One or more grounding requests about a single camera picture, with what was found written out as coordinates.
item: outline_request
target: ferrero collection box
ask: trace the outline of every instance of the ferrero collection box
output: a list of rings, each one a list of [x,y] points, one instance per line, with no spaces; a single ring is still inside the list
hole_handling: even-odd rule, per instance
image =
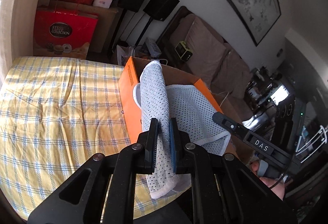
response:
[[[86,59],[97,21],[97,15],[76,10],[38,8],[34,22],[34,56]]]

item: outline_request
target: brown couch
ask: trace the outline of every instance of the brown couch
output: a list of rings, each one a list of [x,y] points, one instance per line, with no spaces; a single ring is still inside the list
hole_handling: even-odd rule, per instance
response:
[[[193,56],[182,62],[174,47],[186,41]],[[222,36],[208,23],[182,6],[165,28],[157,45],[175,67],[192,73],[208,85],[212,93],[218,94],[238,116],[245,121],[253,116],[244,98],[251,74],[249,67]]]

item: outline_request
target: beige curtain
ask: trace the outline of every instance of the beige curtain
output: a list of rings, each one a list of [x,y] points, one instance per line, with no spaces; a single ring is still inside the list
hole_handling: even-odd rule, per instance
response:
[[[0,85],[19,56],[33,55],[38,0],[0,0]]]

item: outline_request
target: human hand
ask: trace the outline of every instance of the human hand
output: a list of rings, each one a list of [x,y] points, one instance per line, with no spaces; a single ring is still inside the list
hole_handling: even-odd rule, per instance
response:
[[[251,171],[256,175],[257,171],[259,170],[260,164],[258,160],[254,161],[251,164]],[[277,182],[275,179],[269,179],[265,177],[260,177],[260,180],[269,188]],[[273,187],[271,189],[281,200],[284,198],[285,194],[285,184],[283,181],[280,181],[280,183],[277,184],[277,186]]]

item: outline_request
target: perforated mesh cloth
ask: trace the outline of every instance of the perforated mesh cloth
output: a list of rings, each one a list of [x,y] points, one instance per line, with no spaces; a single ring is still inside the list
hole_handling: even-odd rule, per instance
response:
[[[189,134],[191,142],[213,154],[224,153],[230,134],[212,121],[216,110],[193,85],[165,87],[157,61],[150,62],[140,76],[140,97],[143,131],[149,129],[151,118],[159,122],[155,172],[146,175],[150,195],[153,199],[170,196],[186,189],[191,180],[190,175],[173,172],[169,119],[175,117],[178,128]]]

